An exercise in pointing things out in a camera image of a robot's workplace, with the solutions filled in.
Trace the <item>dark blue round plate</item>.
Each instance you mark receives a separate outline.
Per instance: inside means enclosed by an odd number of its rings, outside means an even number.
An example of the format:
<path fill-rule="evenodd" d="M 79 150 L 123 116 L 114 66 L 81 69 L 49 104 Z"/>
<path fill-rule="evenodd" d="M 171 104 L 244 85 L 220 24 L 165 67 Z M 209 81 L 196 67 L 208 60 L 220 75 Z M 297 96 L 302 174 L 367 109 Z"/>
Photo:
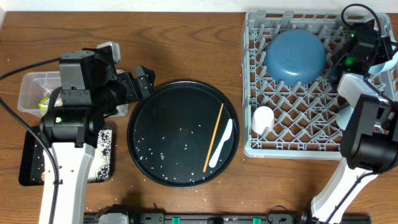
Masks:
<path fill-rule="evenodd" d="M 326 53 L 321 41 L 306 30 L 282 32 L 266 48 L 264 66 L 268 74 L 287 86 L 314 82 L 325 65 Z"/>

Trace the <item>light blue plastic cup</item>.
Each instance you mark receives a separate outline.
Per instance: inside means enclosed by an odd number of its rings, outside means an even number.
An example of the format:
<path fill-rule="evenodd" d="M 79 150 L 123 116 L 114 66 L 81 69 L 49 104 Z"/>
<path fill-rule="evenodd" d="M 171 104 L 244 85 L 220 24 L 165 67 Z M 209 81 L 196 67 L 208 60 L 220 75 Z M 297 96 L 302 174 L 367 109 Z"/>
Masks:
<path fill-rule="evenodd" d="M 336 119 L 336 123 L 340 129 L 346 129 L 348 122 L 353 114 L 353 111 L 354 109 L 352 106 L 346 106 L 339 110 L 339 112 L 337 113 L 338 116 Z"/>

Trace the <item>light blue bowl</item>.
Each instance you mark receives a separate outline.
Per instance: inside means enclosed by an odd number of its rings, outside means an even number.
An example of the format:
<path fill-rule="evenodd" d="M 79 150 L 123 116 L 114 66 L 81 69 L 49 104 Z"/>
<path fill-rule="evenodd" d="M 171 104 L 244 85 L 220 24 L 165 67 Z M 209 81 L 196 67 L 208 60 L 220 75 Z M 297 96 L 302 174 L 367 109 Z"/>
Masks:
<path fill-rule="evenodd" d="M 388 70 L 392 69 L 397 64 L 397 61 L 398 61 L 398 55 L 397 54 L 398 54 L 398 52 L 396 52 L 393 55 L 392 59 L 388 60 L 387 62 L 380 63 L 378 65 L 373 65 L 369 69 L 369 73 L 371 75 L 377 75 L 379 73 L 382 73 L 382 72 L 385 72 L 385 71 L 388 71 Z"/>

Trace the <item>wooden chopstick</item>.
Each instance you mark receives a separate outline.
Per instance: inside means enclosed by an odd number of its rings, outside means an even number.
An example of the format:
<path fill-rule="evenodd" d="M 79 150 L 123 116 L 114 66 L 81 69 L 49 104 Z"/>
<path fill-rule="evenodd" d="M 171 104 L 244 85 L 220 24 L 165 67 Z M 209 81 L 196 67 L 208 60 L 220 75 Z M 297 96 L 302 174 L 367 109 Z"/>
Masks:
<path fill-rule="evenodd" d="M 203 173 L 205 173 L 206 170 L 207 170 L 207 166 L 208 166 L 208 163 L 209 163 L 209 160 L 210 160 L 210 154 L 211 154 L 211 151 L 213 149 L 215 136 L 216 136 L 216 132 L 218 130 L 218 126 L 219 126 L 219 123 L 220 123 L 223 107 L 224 107 L 224 103 L 222 103 L 221 106 L 220 106 L 220 110 L 219 110 L 219 113 L 218 113 L 218 117 L 217 117 L 217 120 L 216 120 L 216 123 L 215 123 L 215 127 L 214 127 L 213 134 L 212 134 L 212 137 L 211 137 L 210 145 L 209 145 L 209 148 L 208 148 L 208 153 L 206 155 L 205 164 L 203 166 L 203 170 L 202 170 Z"/>

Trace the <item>pink plastic cup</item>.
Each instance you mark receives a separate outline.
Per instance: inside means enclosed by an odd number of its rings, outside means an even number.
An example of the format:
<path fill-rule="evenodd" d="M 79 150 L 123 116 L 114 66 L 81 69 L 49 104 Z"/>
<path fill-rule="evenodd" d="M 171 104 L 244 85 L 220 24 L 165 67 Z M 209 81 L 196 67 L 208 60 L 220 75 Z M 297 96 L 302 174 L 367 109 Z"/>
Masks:
<path fill-rule="evenodd" d="M 252 115 L 251 129 L 262 134 L 266 130 L 272 130 L 274 127 L 274 112 L 268 106 L 258 107 Z"/>

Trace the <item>light blue plastic knife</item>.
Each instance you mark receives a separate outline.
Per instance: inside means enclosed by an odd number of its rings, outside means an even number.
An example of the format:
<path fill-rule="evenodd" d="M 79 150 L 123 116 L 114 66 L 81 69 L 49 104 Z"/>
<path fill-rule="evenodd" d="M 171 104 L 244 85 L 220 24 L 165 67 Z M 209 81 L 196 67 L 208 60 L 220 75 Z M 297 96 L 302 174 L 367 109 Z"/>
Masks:
<path fill-rule="evenodd" d="M 212 157 L 211 157 L 211 159 L 210 159 L 210 161 L 208 163 L 209 167 L 214 168 L 216 166 L 216 164 L 218 162 L 218 159 L 219 159 L 219 156 L 221 154 L 221 150 L 223 148 L 223 145 L 230 138 L 232 130 L 233 130 L 233 120 L 229 119 L 228 122 L 227 122 L 227 125 L 225 127 L 225 130 L 223 132 L 223 135 L 222 135 L 222 137 L 220 139 L 220 142 L 217 145 L 217 147 L 216 147 L 216 149 L 215 149 L 215 151 L 214 151 L 214 153 L 213 153 L 213 155 L 212 155 Z"/>

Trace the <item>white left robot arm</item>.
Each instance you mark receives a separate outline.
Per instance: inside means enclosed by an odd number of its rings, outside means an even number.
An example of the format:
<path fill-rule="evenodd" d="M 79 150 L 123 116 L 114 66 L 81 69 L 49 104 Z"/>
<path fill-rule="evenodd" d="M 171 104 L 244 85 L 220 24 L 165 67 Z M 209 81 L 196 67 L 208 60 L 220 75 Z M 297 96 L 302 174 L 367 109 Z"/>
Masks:
<path fill-rule="evenodd" d="M 45 150 L 44 193 L 40 223 L 82 223 L 86 185 L 98 134 L 117 107 L 154 92 L 155 72 L 138 66 L 118 73 L 117 43 L 84 48 L 59 58 L 61 86 L 50 95 L 40 120 Z"/>

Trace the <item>white rice pile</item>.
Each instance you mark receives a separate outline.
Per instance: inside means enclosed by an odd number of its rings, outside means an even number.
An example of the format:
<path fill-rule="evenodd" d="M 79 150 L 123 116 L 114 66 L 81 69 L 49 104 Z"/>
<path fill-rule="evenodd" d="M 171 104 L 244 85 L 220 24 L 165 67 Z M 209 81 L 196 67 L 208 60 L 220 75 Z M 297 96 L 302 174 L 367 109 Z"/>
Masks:
<path fill-rule="evenodd" d="M 113 130 L 103 129 L 98 134 L 97 148 L 88 174 L 89 183 L 104 182 L 109 179 L 111 172 L 111 148 Z"/>

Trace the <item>yellow green wrapper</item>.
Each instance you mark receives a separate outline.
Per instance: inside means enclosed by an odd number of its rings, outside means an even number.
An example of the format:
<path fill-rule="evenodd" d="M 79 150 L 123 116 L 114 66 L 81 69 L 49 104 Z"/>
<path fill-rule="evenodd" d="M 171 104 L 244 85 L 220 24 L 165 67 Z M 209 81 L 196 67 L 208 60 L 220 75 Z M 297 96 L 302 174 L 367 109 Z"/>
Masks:
<path fill-rule="evenodd" d="M 50 101 L 49 97 L 45 97 L 43 100 L 41 100 L 40 103 L 38 104 L 39 109 L 40 110 L 47 110 L 48 107 L 49 107 L 49 101 Z"/>

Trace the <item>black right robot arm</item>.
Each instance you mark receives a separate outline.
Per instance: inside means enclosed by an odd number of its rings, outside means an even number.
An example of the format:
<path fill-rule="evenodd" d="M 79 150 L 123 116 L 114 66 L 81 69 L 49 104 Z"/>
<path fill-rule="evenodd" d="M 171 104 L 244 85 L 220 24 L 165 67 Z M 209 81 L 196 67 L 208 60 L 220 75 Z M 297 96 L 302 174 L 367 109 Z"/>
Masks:
<path fill-rule="evenodd" d="M 328 79 L 353 112 L 343 131 L 338 167 L 302 213 L 301 223 L 340 223 L 370 181 L 397 167 L 397 102 L 368 81 L 369 69 L 397 50 L 383 42 L 377 17 L 350 27 L 353 33 Z"/>

